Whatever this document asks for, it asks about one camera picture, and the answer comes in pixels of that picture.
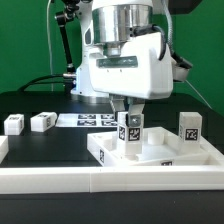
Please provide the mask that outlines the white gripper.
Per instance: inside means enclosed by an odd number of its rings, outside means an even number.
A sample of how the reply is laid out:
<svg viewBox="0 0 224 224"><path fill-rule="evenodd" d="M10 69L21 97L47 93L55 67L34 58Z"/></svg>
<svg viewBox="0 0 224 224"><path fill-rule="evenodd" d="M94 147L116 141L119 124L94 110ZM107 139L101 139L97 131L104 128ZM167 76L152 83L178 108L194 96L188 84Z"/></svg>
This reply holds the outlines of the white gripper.
<svg viewBox="0 0 224 224"><path fill-rule="evenodd" d="M100 47L89 50L92 87L95 91L110 93L115 119L119 112L125 110L123 96L129 97L128 127L141 125L144 99L167 98L173 90L170 51L166 48L164 57L159 59L161 42L162 36L156 32L126 42L121 48L121 55L117 57L104 56Z"/></svg>

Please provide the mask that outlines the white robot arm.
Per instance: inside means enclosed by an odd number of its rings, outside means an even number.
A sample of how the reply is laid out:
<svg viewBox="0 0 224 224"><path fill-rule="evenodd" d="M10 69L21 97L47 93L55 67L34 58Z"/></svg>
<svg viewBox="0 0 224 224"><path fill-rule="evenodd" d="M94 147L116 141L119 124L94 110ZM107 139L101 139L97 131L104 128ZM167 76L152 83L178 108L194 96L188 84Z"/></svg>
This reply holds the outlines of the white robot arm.
<svg viewBox="0 0 224 224"><path fill-rule="evenodd" d="M190 0L81 0L82 62L72 71L76 98L110 101L138 127L147 100L170 96L192 64L173 49L173 13L187 13Z"/></svg>

